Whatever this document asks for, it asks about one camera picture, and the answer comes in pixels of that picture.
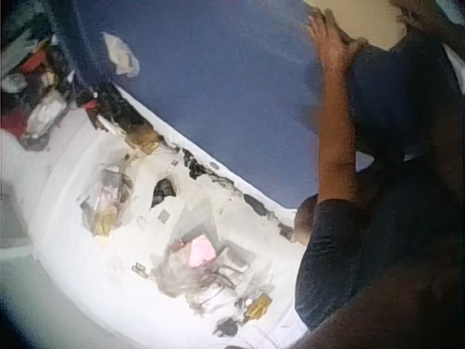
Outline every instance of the white floor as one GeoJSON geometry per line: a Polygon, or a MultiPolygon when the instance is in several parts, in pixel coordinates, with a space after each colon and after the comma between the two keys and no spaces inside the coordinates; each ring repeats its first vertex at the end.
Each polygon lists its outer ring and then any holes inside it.
{"type": "Polygon", "coordinates": [[[12,137],[3,131],[2,136],[2,182],[13,188],[35,257],[58,287],[109,332],[146,348],[286,348],[303,335],[293,303],[304,249],[279,236],[275,221],[259,217],[231,190],[207,176],[192,180],[182,161],[171,165],[172,151],[159,148],[129,169],[134,182],[130,221],[109,238],[92,237],[82,225],[81,194],[100,165],[122,159],[127,145],[96,132],[82,111],[66,116],[43,153],[25,153],[12,137]],[[153,188],[167,173],[175,178],[177,197],[150,210],[153,188]],[[212,335],[217,318],[194,316],[184,298],[161,294],[154,282],[131,271],[135,262],[151,268],[181,212],[205,202],[213,207],[220,240],[253,252],[254,268],[267,268],[275,286],[266,316],[232,339],[212,335]],[[165,225],[158,221],[162,209],[170,213],[165,225]]]}

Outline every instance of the shirt sleeve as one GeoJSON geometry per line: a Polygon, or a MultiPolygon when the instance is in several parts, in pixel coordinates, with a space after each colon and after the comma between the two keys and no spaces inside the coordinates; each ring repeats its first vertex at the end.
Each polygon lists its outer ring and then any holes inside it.
{"type": "Polygon", "coordinates": [[[355,295],[360,271],[355,205],[327,200],[316,210],[296,284],[296,311],[310,330],[355,295]]]}

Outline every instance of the red object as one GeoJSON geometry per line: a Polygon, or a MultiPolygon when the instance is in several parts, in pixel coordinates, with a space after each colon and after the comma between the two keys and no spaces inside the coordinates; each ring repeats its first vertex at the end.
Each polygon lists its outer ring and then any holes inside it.
{"type": "Polygon", "coordinates": [[[1,128],[7,130],[16,138],[24,134],[27,125],[24,111],[20,107],[13,109],[11,113],[1,116],[1,128]]]}
{"type": "Polygon", "coordinates": [[[94,110],[95,107],[97,107],[97,102],[95,100],[91,100],[90,102],[84,104],[84,109],[86,109],[87,111],[94,110]]]}
{"type": "Polygon", "coordinates": [[[40,49],[21,65],[21,71],[24,75],[32,73],[41,65],[46,65],[47,55],[43,49],[40,49]]]}

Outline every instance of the pink paper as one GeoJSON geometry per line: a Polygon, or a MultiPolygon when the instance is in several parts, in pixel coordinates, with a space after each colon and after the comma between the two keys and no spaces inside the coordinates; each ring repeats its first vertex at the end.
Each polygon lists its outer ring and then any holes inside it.
{"type": "Polygon", "coordinates": [[[192,240],[192,249],[190,250],[189,257],[189,266],[191,268],[200,267],[202,264],[210,262],[216,257],[217,253],[206,236],[201,235],[192,240]]]}

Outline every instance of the blue wall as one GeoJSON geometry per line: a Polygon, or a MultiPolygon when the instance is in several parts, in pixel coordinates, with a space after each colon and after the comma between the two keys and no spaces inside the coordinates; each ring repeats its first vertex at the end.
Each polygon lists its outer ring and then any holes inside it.
{"type": "Polygon", "coordinates": [[[317,190],[311,117],[319,67],[293,1],[76,0],[103,72],[102,31],[121,37],[140,74],[116,82],[270,198],[297,207],[317,190]]]}

